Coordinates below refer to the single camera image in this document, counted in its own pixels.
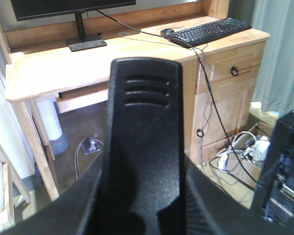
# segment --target computer tower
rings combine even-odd
[[[294,111],[274,128],[251,210],[294,232]]]

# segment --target black ring pull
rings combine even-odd
[[[198,136],[199,138],[203,138],[204,135],[205,135],[204,132],[203,132],[203,130],[201,130],[201,129],[197,129],[196,134],[197,134],[197,136]]]
[[[231,74],[232,74],[232,76],[236,77],[236,76],[239,75],[239,70],[236,67],[233,66],[231,68]]]

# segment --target wooden drawer cabinet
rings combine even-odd
[[[256,43],[203,58],[219,114],[229,135],[238,133],[246,125],[264,47],[265,42]],[[238,70],[237,76],[231,74],[232,67]],[[192,126],[186,127],[185,131],[187,135],[191,130],[190,137],[185,137],[185,147],[195,164],[200,163],[201,156],[206,161],[227,145],[203,70],[200,66],[198,69],[198,75],[195,74]],[[204,132],[202,140],[197,136],[198,129]]]

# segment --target desk top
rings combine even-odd
[[[147,25],[140,30],[160,34],[164,28],[192,27],[214,21],[211,17],[184,19],[172,23]],[[65,41],[19,48],[12,54],[12,65],[6,67],[5,97],[11,102],[47,94],[55,94],[109,80],[110,64],[122,57],[157,57],[178,62],[196,59],[191,49],[185,49],[164,38],[134,30],[103,33],[108,46],[71,52]],[[226,38],[198,46],[206,54],[266,41],[268,33],[249,29]]]

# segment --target white cylinder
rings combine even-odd
[[[53,101],[40,101],[37,102],[37,106],[49,141],[59,139],[63,133]]]

